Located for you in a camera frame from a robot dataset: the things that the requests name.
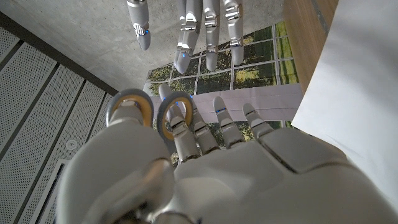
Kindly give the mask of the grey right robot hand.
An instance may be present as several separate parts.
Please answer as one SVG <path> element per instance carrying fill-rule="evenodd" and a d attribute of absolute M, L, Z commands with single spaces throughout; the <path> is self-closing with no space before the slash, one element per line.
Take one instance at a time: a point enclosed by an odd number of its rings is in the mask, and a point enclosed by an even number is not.
<path fill-rule="evenodd" d="M 137 41 L 142 50 L 150 46 L 149 7 L 146 0 L 127 0 L 127 7 Z M 243 62 L 243 2 L 224 0 L 225 18 L 228 22 L 229 45 L 233 63 Z M 221 4 L 219 0 L 178 0 L 177 10 L 180 34 L 174 59 L 174 67 L 185 73 L 197 44 L 202 26 L 206 33 L 206 67 L 213 71 L 217 66 Z"/>

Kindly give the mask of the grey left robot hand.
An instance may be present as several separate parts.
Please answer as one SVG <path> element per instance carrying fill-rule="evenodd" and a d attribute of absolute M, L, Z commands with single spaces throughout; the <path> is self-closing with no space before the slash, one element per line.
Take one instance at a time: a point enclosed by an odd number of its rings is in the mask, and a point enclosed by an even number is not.
<path fill-rule="evenodd" d="M 243 106 L 246 141 L 213 100 L 220 148 L 192 97 L 161 85 L 117 93 L 106 127 L 62 174 L 57 223 L 396 223 L 397 212 L 343 151 Z"/>

